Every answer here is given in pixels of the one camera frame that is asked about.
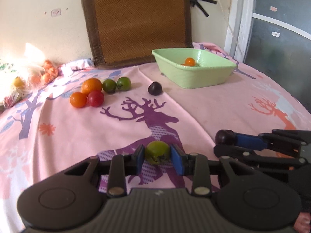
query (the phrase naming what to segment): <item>door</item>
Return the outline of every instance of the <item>door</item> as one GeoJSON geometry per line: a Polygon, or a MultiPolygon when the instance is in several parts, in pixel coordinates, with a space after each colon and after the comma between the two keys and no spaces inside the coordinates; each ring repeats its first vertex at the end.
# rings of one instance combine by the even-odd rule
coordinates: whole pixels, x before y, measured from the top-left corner
{"type": "Polygon", "coordinates": [[[244,63],[311,113],[311,0],[255,0],[244,63]]]}

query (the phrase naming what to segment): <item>white door frame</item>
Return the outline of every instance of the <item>white door frame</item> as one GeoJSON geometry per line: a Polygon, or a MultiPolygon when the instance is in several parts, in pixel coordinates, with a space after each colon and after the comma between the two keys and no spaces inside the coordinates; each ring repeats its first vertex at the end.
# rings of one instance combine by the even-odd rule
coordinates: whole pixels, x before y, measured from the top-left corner
{"type": "Polygon", "coordinates": [[[229,25],[235,39],[228,27],[224,50],[237,61],[243,62],[252,26],[254,0],[231,0],[229,25]]]}

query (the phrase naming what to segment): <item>chair backrest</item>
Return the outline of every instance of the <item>chair backrest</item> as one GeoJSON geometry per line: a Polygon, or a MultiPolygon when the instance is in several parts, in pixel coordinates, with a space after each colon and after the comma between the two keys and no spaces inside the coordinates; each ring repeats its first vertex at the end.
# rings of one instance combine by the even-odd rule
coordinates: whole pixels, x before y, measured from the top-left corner
{"type": "Polygon", "coordinates": [[[189,0],[82,0],[95,66],[154,62],[153,49],[192,47],[189,0]]]}

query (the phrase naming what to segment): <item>beige wall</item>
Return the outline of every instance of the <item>beige wall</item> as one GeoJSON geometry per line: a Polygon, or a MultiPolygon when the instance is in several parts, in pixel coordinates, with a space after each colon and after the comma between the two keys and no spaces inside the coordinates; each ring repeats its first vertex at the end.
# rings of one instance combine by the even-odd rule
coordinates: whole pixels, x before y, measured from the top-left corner
{"type": "MultiPolygon", "coordinates": [[[[221,0],[228,18],[231,0],[221,0]]],[[[195,42],[225,44],[227,25],[218,5],[201,2],[210,14],[191,11],[195,42]]],[[[0,0],[0,62],[26,55],[60,63],[91,58],[81,0],[0,0]],[[61,15],[51,11],[61,8],[61,15]]]]}

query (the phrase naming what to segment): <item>green tomato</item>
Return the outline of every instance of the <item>green tomato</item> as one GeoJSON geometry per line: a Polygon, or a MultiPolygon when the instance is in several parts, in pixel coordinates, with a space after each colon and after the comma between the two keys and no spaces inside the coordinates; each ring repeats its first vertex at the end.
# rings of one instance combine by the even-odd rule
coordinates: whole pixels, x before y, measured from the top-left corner
{"type": "Polygon", "coordinates": [[[114,80],[106,79],[102,84],[103,90],[108,94],[113,94],[116,92],[117,84],[114,80]]]}
{"type": "Polygon", "coordinates": [[[152,165],[159,165],[168,161],[171,157],[171,150],[167,143],[152,141],[145,148],[145,159],[152,165]]]}
{"type": "Polygon", "coordinates": [[[121,77],[117,81],[117,88],[120,91],[128,91],[131,89],[131,80],[128,77],[121,77]]]}

